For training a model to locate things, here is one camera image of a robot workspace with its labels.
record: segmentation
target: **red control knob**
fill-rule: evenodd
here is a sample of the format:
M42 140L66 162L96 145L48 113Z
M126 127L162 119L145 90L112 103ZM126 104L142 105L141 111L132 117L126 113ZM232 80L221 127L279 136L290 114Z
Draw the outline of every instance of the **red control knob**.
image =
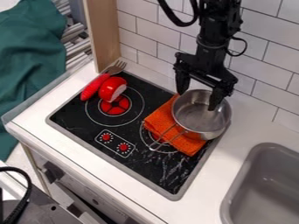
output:
M103 139L104 141L109 141L109 140L111 139L111 136L110 136L109 134L104 134L104 135L102 136L102 139Z
M120 150L121 151L127 151L129 149L129 146L125 143L121 143Z

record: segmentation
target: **cable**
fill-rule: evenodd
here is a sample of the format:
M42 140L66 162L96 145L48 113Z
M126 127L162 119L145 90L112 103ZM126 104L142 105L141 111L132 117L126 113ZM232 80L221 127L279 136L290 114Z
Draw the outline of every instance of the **cable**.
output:
M186 27L193 25L199 17L199 9L198 9L198 3L197 0L190 0L192 9L193 9L193 19L190 22L183 22L181 19L179 19L176 14L173 12L173 10L170 8L170 6L166 3L165 0L157 0L160 3L161 8L165 12L165 14L168 16L168 18L171 20L172 23L174 23L177 26L180 27Z
M26 206L28 204L27 200L31 196L32 182L31 182L30 177L28 176L28 174L25 171L18 169L16 167L10 167L10 166L0 167L0 172L18 172L18 173L22 174L25 177L25 179L27 180L28 186L27 186L27 191L26 191L24 197L20 200L20 202L17 204L16 208L12 211L12 213L3 222L3 224L16 224L17 219L19 218L19 215L24 211L24 209L26 208Z
M228 51L228 49L226 49L226 53L227 53L228 55L230 55L231 57L239 57L239 56L243 55L243 54L246 52L247 48L248 48L248 43L247 43L247 41L244 40L243 38L235 38L235 37L232 37L232 39L233 39L233 40L237 40L237 41L242 41L242 42L245 44L244 50L243 50L241 53L233 54L233 53L231 53L230 51Z

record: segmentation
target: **metal pot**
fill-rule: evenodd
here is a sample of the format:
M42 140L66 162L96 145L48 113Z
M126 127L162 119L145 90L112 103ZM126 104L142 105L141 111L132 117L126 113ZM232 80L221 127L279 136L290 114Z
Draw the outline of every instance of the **metal pot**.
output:
M209 111L212 91L190 90L178 97L172 105L172 116L190 138L211 140L219 137L229 125L232 109L226 100Z

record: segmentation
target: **pot handle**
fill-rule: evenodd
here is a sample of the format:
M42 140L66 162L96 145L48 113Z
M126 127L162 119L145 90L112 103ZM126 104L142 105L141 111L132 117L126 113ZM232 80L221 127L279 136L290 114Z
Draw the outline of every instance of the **pot handle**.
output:
M158 146L154 149L153 146L154 146L155 144L159 144L159 141L163 138L163 136L165 136L165 134L166 134L167 132L169 132L170 130L172 130L172 129L173 129L174 127L176 127L176 126L177 126L177 124L175 123L175 124L173 124L170 128L168 128L165 132L163 132L162 135L161 135L155 142L153 142L152 144L149 145L149 149L150 149L151 151L158 151L158 150L159 150L162 146L164 146L165 144L171 144L174 140L176 140L178 137L182 136L184 133L187 132L186 129L182 130L180 133L178 133L176 136L174 136L171 140L169 140L169 141L167 141L167 142L165 142L165 143L162 143L162 144L158 145Z

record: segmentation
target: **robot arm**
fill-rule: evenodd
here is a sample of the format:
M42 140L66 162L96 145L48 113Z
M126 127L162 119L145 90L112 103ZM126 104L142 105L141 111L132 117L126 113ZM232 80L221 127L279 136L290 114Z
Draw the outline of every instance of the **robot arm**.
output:
M198 48L195 55L176 53L177 92L183 94L191 79L202 82L212 88L209 110L214 110L226 96L233 93L238 79L225 67L226 54L240 56L247 49L245 40L233 35L240 31L243 21L240 18L240 0L190 0L194 17L191 22L181 21L170 9L165 0L157 0L169 19L178 26L189 26L199 18L201 26L197 37ZM246 47L238 55L228 51L231 39L244 41Z

